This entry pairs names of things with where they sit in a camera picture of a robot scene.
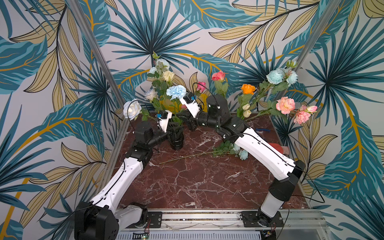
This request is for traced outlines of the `blue hydrangea flower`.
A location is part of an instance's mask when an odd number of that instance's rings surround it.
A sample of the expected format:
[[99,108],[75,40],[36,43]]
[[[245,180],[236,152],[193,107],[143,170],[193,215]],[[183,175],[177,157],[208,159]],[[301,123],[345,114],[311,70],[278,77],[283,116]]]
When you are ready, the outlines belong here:
[[170,97],[170,100],[177,101],[177,102],[180,102],[180,98],[184,97],[186,93],[187,93],[187,89],[183,85],[172,86],[168,88],[166,91],[166,95]]

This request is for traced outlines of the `light blue rose stem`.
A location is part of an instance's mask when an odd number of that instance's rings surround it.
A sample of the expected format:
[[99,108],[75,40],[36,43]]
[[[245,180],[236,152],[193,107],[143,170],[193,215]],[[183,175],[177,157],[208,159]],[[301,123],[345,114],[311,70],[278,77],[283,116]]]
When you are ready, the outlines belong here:
[[245,161],[249,157],[249,153],[241,148],[240,146],[231,143],[230,141],[224,141],[222,142],[218,147],[214,147],[211,151],[209,152],[203,152],[199,154],[193,154],[189,156],[184,156],[184,157],[178,157],[174,158],[165,162],[160,163],[161,165],[179,161],[179,160],[184,160],[184,159],[192,159],[195,157],[201,157],[201,156],[208,156],[212,155],[213,157],[219,157],[219,156],[224,156],[224,155],[234,155],[235,157],[239,158],[242,161]]

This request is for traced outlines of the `white rose flower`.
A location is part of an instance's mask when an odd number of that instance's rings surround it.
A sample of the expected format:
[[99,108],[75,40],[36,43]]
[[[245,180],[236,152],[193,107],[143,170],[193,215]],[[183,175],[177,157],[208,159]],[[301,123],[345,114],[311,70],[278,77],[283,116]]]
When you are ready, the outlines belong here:
[[155,119],[155,117],[151,116],[150,112],[147,109],[142,109],[142,106],[138,102],[137,99],[133,99],[124,104],[123,114],[125,119],[130,121],[135,121],[139,115],[142,115],[142,119],[144,121],[148,119]]

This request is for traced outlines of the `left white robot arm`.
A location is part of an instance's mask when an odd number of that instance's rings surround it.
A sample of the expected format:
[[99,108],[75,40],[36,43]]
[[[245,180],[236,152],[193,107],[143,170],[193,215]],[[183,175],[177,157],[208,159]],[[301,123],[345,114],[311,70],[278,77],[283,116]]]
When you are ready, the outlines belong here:
[[160,120],[158,130],[149,121],[137,125],[135,139],[122,165],[105,187],[89,202],[80,202],[74,212],[76,240],[114,240],[127,227],[148,228],[150,217],[145,205],[131,203],[118,206],[135,178],[150,162],[155,146],[169,141],[174,150],[184,144],[183,127],[175,122]]

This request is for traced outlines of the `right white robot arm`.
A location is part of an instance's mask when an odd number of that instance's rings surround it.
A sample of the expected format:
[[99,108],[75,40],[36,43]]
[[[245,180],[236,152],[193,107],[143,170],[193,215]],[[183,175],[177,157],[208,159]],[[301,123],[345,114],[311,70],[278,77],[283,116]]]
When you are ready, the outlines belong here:
[[244,120],[232,116],[224,97],[209,96],[206,112],[192,93],[180,97],[179,100],[188,111],[179,113],[178,117],[187,123],[190,130],[193,131],[198,126],[215,129],[225,141],[247,151],[272,173],[274,181],[254,218],[261,227],[272,226],[280,207],[293,195],[305,164],[286,157],[261,138]]

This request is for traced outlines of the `glossy black vase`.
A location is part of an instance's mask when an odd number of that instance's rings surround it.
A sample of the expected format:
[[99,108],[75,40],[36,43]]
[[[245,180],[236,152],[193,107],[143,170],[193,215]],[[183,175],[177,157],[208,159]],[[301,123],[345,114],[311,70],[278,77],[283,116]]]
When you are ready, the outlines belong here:
[[182,126],[168,129],[168,140],[173,150],[181,150],[184,146],[184,132]]

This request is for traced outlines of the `yellow black toolbox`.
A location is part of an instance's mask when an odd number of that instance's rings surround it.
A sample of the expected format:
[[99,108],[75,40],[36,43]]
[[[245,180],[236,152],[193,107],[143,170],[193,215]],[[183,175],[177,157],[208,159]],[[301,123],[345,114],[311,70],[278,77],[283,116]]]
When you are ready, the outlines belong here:
[[[198,104],[203,106],[203,111],[207,112],[207,98],[209,95],[201,94],[198,99]],[[166,110],[171,111],[172,113],[183,112],[187,107],[180,102],[171,101],[170,99],[163,99],[159,101],[160,104],[165,107]]]

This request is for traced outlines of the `magenta rose bud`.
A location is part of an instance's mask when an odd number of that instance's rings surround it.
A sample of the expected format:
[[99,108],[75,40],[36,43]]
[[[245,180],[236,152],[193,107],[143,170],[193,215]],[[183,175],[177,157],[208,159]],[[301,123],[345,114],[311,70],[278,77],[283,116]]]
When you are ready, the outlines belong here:
[[197,83],[197,92],[202,94],[206,90],[206,83],[204,82],[198,82]]

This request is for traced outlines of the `pink red rose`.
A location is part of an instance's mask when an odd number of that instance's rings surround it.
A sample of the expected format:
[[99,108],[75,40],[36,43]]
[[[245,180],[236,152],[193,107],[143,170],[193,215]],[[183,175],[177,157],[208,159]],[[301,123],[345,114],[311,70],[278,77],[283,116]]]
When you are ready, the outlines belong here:
[[216,89],[215,92],[218,95],[221,95],[224,98],[226,98],[227,91],[229,88],[229,84],[226,81],[226,74],[223,71],[219,71],[217,73],[214,73],[212,75],[212,81],[214,82],[214,86]]

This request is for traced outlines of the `orange rose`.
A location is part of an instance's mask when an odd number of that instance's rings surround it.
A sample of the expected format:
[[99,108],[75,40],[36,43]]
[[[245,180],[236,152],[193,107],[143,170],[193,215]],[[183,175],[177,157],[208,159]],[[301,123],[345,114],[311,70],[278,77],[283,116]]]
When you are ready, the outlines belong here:
[[251,115],[251,98],[255,94],[256,87],[243,84],[241,87],[242,94],[238,96],[237,100],[239,107],[237,109],[237,116],[242,120],[248,118]]

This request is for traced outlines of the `white cream rose spray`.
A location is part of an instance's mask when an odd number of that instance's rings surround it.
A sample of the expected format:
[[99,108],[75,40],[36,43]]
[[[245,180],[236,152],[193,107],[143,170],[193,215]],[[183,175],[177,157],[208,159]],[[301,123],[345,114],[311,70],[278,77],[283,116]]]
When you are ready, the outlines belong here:
[[145,98],[150,103],[166,94],[175,77],[175,73],[171,71],[171,65],[167,60],[161,58],[156,52],[152,53],[152,59],[155,65],[150,68],[147,74],[147,80],[152,83],[152,88],[145,93]]

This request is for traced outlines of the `pink peony spray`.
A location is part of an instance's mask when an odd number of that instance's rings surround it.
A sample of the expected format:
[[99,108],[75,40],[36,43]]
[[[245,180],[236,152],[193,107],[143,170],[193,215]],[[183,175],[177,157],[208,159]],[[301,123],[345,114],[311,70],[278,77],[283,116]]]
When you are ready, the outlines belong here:
[[260,111],[257,114],[257,117],[264,115],[271,115],[275,117],[280,117],[283,120],[287,120],[288,117],[291,117],[294,121],[294,124],[304,124],[306,123],[312,115],[314,115],[318,110],[317,106],[306,106],[301,105],[298,109],[296,108],[296,102],[294,99],[289,97],[282,97],[277,101],[268,101],[267,108]]

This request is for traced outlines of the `pale blue rose spray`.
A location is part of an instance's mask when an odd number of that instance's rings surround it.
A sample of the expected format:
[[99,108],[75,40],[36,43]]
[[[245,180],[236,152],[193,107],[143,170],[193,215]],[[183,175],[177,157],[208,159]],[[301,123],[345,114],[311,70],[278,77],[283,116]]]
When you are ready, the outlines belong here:
[[297,62],[289,60],[282,68],[270,71],[266,79],[258,86],[258,94],[262,98],[269,98],[285,91],[298,82],[298,74],[295,71]]

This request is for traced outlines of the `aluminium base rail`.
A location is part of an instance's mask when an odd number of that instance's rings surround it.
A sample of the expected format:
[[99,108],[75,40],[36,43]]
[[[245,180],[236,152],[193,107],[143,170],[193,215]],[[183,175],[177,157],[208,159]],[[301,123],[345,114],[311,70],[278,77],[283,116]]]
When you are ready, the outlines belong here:
[[267,227],[254,221],[252,210],[149,211],[147,229],[122,230],[119,240],[330,240],[322,212],[314,209],[280,210]]

